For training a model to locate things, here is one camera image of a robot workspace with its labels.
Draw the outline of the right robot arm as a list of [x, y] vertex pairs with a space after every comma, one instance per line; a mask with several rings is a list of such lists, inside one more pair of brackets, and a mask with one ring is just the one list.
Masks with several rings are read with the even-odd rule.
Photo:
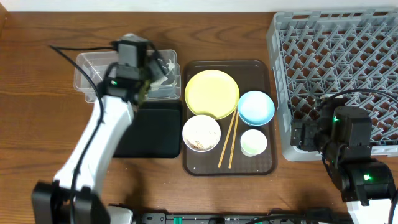
[[295, 120], [290, 143], [322, 155], [354, 223], [397, 223], [397, 189], [388, 166], [371, 156], [372, 123], [355, 106], [326, 106], [318, 121]]

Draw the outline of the green orange snack wrapper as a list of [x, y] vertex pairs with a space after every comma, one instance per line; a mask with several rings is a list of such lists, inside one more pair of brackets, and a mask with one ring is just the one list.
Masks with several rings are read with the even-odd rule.
[[136, 96], [137, 105], [141, 105], [144, 102], [146, 94], [150, 90], [150, 85], [151, 85], [151, 79], [146, 79], [142, 81], [139, 87], [139, 92]]

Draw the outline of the white pink bowl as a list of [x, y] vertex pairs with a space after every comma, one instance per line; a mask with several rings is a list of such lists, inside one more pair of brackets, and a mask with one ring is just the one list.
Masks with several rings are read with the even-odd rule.
[[184, 124], [182, 137], [189, 149], [195, 152], [207, 152], [219, 143], [221, 128], [210, 116], [196, 115]]

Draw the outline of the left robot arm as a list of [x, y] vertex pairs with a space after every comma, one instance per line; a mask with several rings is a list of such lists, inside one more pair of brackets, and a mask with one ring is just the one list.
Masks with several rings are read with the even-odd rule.
[[53, 50], [68, 60], [96, 94], [93, 112], [71, 156], [52, 183], [38, 182], [32, 192], [36, 223], [135, 223], [122, 205], [104, 206], [100, 199], [105, 175], [120, 139], [134, 121], [151, 83], [167, 74], [155, 45], [146, 39], [119, 39], [111, 44], [117, 62], [94, 84], [63, 47]]

